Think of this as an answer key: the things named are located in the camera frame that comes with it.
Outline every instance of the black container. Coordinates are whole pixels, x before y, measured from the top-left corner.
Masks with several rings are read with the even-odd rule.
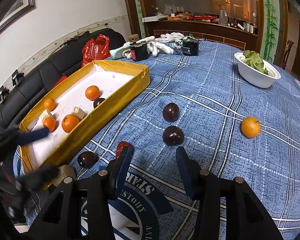
[[[133,61],[140,61],[147,59],[149,57],[147,50],[147,42],[142,41],[140,43],[132,43],[130,44],[130,52],[132,55]]]
[[[199,42],[192,38],[182,40],[182,52],[185,56],[197,56],[199,51]]]

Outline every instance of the orange fruit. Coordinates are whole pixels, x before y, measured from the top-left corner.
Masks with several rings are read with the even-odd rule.
[[[95,100],[100,95],[100,89],[97,86],[90,86],[86,89],[86,98]]]
[[[74,114],[68,114],[62,120],[62,128],[66,133],[70,133],[80,122],[79,118]]]
[[[56,102],[52,98],[48,98],[44,102],[44,108],[49,111],[52,111],[55,107],[56,107]]]
[[[49,132],[53,132],[57,126],[56,120],[52,116],[48,116],[43,120],[43,127],[47,127]]]
[[[245,119],[243,119],[241,123],[241,131],[246,137],[256,137],[257,135],[259,135],[260,130],[261,126],[257,118],[253,116],[248,116]]]

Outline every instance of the white bowl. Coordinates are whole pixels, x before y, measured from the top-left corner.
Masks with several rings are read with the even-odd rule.
[[[258,70],[250,67],[245,64],[243,60],[246,58],[242,52],[237,52],[234,54],[235,58],[238,60],[238,70],[240,75],[252,85],[255,85],[260,88],[268,88],[272,83],[281,78],[280,73],[268,62],[265,60],[264,66],[268,70],[269,75],[263,74]]]

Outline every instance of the plaid tablecloth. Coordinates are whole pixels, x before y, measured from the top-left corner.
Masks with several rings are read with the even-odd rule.
[[[243,177],[272,216],[284,239],[300,231],[300,82],[277,68],[281,79],[268,89],[257,88],[238,73],[234,54],[240,50],[201,41],[199,56],[159,54],[139,62],[148,65],[151,83],[80,151],[91,150],[100,160],[82,169],[77,156],[70,165],[77,179],[91,176],[114,159],[122,140],[135,147],[125,188],[109,202],[117,239],[190,239],[198,201],[184,191],[175,160],[177,146],[166,146],[163,130],[179,126],[183,146],[221,178]],[[180,107],[177,121],[162,117],[170,102]],[[259,136],[240,132],[241,120],[261,122]],[[23,175],[18,158],[15,175]],[[47,192],[32,194],[27,206],[31,224]],[[82,205],[82,234],[87,231],[86,200]],[[225,239],[226,203],[221,199],[220,239]]]

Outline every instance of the pink label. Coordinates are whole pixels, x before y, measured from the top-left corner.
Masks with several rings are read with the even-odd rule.
[[[131,52],[132,59],[136,60],[136,53],[134,52],[134,50],[130,50],[130,52]]]

